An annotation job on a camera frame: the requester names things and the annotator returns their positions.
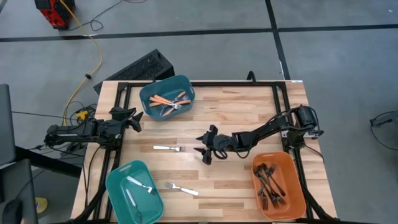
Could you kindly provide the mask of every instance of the red device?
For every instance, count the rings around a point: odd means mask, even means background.
[[[75,11],[75,0],[63,1],[72,12]],[[72,16],[60,0],[35,0],[35,4],[54,29],[69,28]]]

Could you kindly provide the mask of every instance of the black box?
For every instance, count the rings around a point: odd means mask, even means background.
[[[173,65],[157,49],[155,49],[104,81],[163,80],[174,75]],[[100,94],[101,87],[102,82],[94,86],[94,90],[97,94]]]

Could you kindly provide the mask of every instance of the wooden tabletop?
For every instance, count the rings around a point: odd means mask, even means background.
[[[104,82],[96,110],[97,119],[111,119],[118,82]],[[302,82],[286,82],[290,106],[308,104]],[[251,180],[251,162],[256,154],[283,151],[280,134],[259,142],[246,159],[234,152],[227,160],[213,158],[212,165],[201,161],[201,154],[194,147],[203,147],[195,138],[202,136],[211,124],[219,134],[252,131],[276,114],[272,90],[267,86],[242,87],[194,87],[196,97],[193,108],[170,120],[158,122],[146,114],[142,117],[142,131],[131,128],[124,135],[120,165],[132,160],[142,160],[148,166],[160,196],[164,202],[164,214],[160,222],[266,222],[267,218],[257,209]],[[143,111],[139,99],[141,87],[133,87],[129,107]],[[316,140],[306,140],[310,147],[319,149]],[[186,152],[155,151],[152,146],[185,146]],[[90,143],[85,157],[85,169],[91,161],[97,144]],[[330,187],[321,157],[302,149],[302,161],[309,191],[327,213],[336,216]],[[89,200],[98,189],[104,150],[93,159],[90,175]],[[199,196],[175,192],[165,188],[171,181],[179,186],[194,189]],[[81,175],[72,218],[84,209],[85,187]],[[108,195],[101,206],[100,218],[104,217]],[[112,214],[112,221],[117,221]]]

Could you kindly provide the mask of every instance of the yellow cable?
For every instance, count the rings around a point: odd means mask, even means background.
[[[97,46],[97,48],[98,48],[98,50],[99,50],[99,54],[101,55],[101,60],[99,61],[98,66],[97,66],[94,70],[92,70],[92,71],[89,73],[89,75],[92,75],[92,74],[94,74],[95,72],[97,72],[98,69],[100,69],[100,67],[101,67],[101,65],[102,65],[103,58],[104,58],[102,48],[101,48],[100,45],[97,43],[97,41],[96,41],[94,38],[92,38],[92,37],[87,33],[87,31],[86,31],[86,30],[83,28],[83,26],[81,25],[80,21],[79,21],[79,20],[77,19],[77,17],[74,15],[74,13],[72,12],[72,10],[70,10],[69,7],[64,3],[64,1],[63,1],[63,0],[60,0],[60,2],[61,2],[61,4],[63,4],[63,6],[65,6],[65,8],[67,9],[67,11],[68,11],[68,12],[70,13],[70,15],[74,18],[74,20],[77,22],[77,24],[79,25],[79,28],[81,29],[81,31],[83,31],[83,33],[84,33],[87,37],[89,37],[92,41],[94,41],[94,44]],[[84,84],[84,82],[86,82],[86,81],[87,81],[87,78],[85,78],[85,79],[80,83],[80,85],[77,86],[76,90],[73,92],[72,96],[69,98],[68,103],[67,103],[67,105],[66,105],[66,107],[65,107],[65,111],[63,112],[63,125],[67,125],[67,113],[68,113],[68,107],[69,107],[70,102],[72,102],[73,97],[75,97],[76,93],[80,90],[81,86],[82,86],[82,85]]]

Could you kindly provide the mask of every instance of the table leg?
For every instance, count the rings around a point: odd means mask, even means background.
[[[16,146],[16,154],[16,161],[29,159],[33,166],[80,178],[81,168],[78,166],[71,165],[58,159],[52,159],[18,146]]]

